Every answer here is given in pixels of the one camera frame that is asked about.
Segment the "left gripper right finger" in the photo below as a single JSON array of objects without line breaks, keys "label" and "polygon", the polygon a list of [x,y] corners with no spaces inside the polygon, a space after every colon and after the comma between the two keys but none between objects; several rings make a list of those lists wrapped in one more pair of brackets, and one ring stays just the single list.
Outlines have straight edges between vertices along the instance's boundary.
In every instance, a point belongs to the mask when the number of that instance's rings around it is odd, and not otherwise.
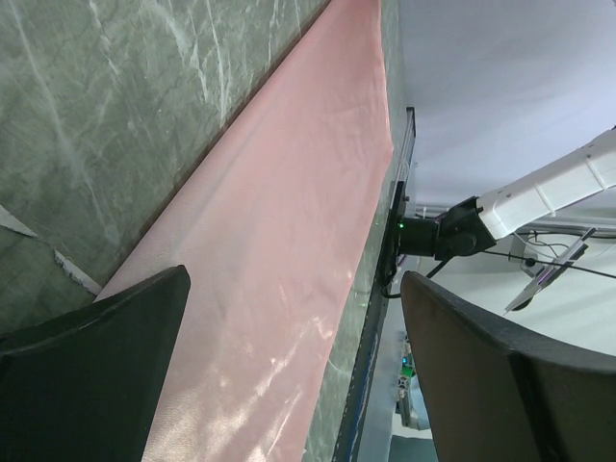
[{"label": "left gripper right finger", "polygon": [[441,461],[612,461],[615,359],[401,281],[405,326]]}]

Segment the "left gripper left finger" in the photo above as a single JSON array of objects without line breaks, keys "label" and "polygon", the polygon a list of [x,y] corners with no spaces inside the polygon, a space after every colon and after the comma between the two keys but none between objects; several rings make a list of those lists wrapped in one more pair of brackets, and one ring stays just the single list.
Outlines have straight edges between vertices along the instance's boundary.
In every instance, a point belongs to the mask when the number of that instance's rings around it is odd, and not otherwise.
[{"label": "left gripper left finger", "polygon": [[2,460],[141,460],[190,287],[169,268],[3,335]]}]

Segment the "pink satin napkin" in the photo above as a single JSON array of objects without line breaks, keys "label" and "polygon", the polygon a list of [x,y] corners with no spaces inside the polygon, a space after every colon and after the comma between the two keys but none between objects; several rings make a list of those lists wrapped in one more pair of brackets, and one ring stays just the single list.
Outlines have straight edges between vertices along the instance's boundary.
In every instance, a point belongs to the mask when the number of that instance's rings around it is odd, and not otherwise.
[{"label": "pink satin napkin", "polygon": [[103,289],[184,266],[143,457],[297,461],[394,153],[377,1],[333,1]]}]

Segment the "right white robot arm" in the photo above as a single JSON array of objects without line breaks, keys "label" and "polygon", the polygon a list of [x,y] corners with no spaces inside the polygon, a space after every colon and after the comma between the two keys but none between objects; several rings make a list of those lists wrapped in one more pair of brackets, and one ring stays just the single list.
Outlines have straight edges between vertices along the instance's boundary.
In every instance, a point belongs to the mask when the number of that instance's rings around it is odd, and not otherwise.
[{"label": "right white robot arm", "polygon": [[615,186],[615,130],[435,218],[404,218],[397,225],[398,254],[447,261],[487,250],[544,216]]}]

